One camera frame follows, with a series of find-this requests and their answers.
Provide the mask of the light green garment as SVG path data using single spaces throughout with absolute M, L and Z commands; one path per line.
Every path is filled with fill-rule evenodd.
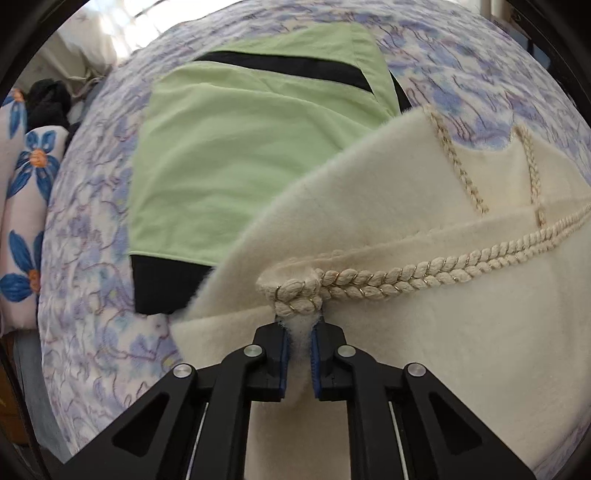
M 229 43 L 157 81 L 131 158 L 135 311 L 183 309 L 278 193 L 410 106 L 356 23 Z

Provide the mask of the cream fuzzy cardigan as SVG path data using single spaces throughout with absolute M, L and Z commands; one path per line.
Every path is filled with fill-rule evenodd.
M 346 479 L 342 404 L 315 400 L 311 328 L 393 366 L 419 362 L 539 479 L 590 425 L 590 187 L 518 126 L 499 151 L 457 146 L 417 108 L 291 184 L 239 236 L 172 324 L 214 365 L 279 320 L 287 396 L 252 409 L 249 479 Z

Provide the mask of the purple cat print blanket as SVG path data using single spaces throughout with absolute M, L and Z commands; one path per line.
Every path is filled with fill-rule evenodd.
M 590 126 L 507 33 L 449 1 L 242 1 L 164 32 L 106 79 L 53 186 L 39 335 L 50 404 L 76 453 L 178 360 L 167 322 L 135 314 L 127 257 L 131 155 L 153 83 L 242 38 L 351 21 L 377 39 L 414 105 L 432 103 L 459 143 L 500 148 L 525 123 L 590 168 Z

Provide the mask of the blue flower print bedding roll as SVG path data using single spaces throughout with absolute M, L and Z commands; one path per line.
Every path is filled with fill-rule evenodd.
M 61 126 L 29 131 L 23 93 L 1 106 L 1 333 L 37 327 L 48 203 L 65 152 Z

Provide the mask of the dark clothes pile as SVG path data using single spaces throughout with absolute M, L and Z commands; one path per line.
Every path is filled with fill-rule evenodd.
M 44 126 L 69 129 L 71 96 L 62 81 L 43 79 L 35 82 L 26 96 L 25 105 L 28 131 Z

